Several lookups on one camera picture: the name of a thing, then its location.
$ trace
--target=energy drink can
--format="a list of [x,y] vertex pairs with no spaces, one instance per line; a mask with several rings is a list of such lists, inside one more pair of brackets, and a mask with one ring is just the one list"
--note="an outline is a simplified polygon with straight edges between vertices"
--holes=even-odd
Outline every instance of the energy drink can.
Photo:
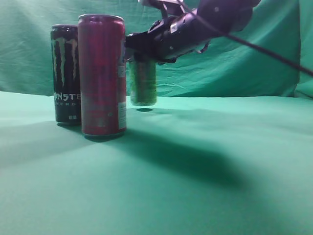
[[81,94],[76,25],[51,28],[55,119],[62,125],[81,124]]
[[156,63],[134,54],[129,63],[131,102],[136,106],[151,106],[157,102]]
[[125,24],[118,16],[89,14],[78,23],[82,132],[115,138],[126,131]]

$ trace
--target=monster logo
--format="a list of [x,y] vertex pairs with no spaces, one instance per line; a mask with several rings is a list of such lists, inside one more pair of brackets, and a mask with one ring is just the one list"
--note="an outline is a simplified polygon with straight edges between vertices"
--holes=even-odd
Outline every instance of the monster logo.
[[61,57],[61,76],[62,76],[62,86],[64,86],[65,76],[64,76],[64,65],[65,65],[65,45],[70,44],[72,46],[72,59],[73,59],[73,79],[76,78],[76,65],[77,65],[77,58],[76,58],[76,49],[77,49],[77,41],[75,39],[71,39],[67,41],[65,38],[57,38],[52,40],[52,54],[53,54],[53,61],[54,61],[54,75],[55,79],[57,79],[57,57],[56,57],[56,43],[58,42],[60,48],[60,57]]

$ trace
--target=green backdrop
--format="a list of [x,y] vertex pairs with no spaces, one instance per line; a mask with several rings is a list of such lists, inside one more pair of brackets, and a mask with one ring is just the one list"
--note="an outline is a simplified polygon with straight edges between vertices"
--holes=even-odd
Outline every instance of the green backdrop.
[[[199,1],[185,2],[196,7]],[[0,90],[52,95],[51,25],[76,24],[86,13],[119,15],[127,33],[147,30],[160,18],[137,0],[2,0]],[[299,62],[299,2],[262,0],[236,35]],[[212,41],[202,55],[157,66],[159,96],[289,96],[298,81],[297,71],[225,38]]]
[[[301,64],[313,69],[313,1],[300,0],[301,22]],[[305,73],[300,73],[297,94],[313,98],[313,79]]]

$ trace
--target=black cable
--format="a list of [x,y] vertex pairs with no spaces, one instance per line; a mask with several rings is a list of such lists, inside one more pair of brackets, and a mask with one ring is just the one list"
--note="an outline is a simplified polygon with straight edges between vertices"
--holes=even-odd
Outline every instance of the black cable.
[[265,49],[265,48],[263,48],[263,47],[260,47],[260,46],[258,46],[258,45],[249,43],[249,42],[247,42],[247,41],[245,41],[245,40],[242,40],[242,39],[237,38],[237,37],[235,37],[235,36],[232,36],[232,35],[229,35],[229,34],[227,34],[227,33],[223,33],[223,32],[221,32],[221,31],[219,31],[218,29],[216,29],[215,27],[213,27],[212,25],[210,25],[210,24],[209,24],[205,19],[203,19],[201,16],[198,16],[198,15],[196,15],[195,13],[193,13],[192,10],[191,10],[185,3],[181,2],[180,0],[177,0],[177,2],[179,3],[180,6],[182,6],[183,8],[185,8],[190,14],[192,14],[200,23],[202,23],[202,24],[203,24],[205,27],[207,27],[209,30],[214,31],[214,32],[218,33],[219,35],[221,35],[221,36],[223,36],[223,37],[226,37],[226,38],[228,38],[228,39],[230,39],[230,40],[233,40],[233,41],[235,41],[235,42],[238,42],[238,43],[240,43],[240,44],[242,44],[242,45],[245,45],[245,46],[247,46],[247,47],[253,48],[253,49],[255,49],[255,50],[257,50],[257,51],[259,51],[259,52],[261,52],[261,53],[264,53],[264,54],[266,54],[266,55],[268,55],[268,56],[271,56],[271,57],[273,57],[273,58],[275,58],[275,59],[281,61],[282,63],[284,63],[284,64],[286,64],[286,65],[288,65],[288,66],[290,66],[290,67],[292,67],[292,68],[294,68],[294,69],[296,69],[296,70],[299,70],[299,71],[301,71],[301,72],[304,72],[304,73],[310,75],[311,77],[313,77],[313,71],[312,71],[312,70],[307,69],[307,68],[305,68],[305,67],[303,67],[303,66],[301,66],[301,65],[299,65],[299,64],[296,64],[295,62],[293,62],[293,61],[291,61],[291,60],[289,60],[289,59],[287,59],[287,58],[285,58],[285,57],[283,57],[283,56],[281,56],[281,55],[279,55],[279,54],[277,54],[277,53],[275,53],[275,52],[273,52],[273,51],[267,50],[267,49]]

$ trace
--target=red can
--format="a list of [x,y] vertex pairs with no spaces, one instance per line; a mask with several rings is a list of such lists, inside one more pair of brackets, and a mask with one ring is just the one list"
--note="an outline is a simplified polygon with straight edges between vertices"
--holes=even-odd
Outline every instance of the red can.
[[79,17],[82,132],[116,137],[126,131],[125,23],[123,18]]

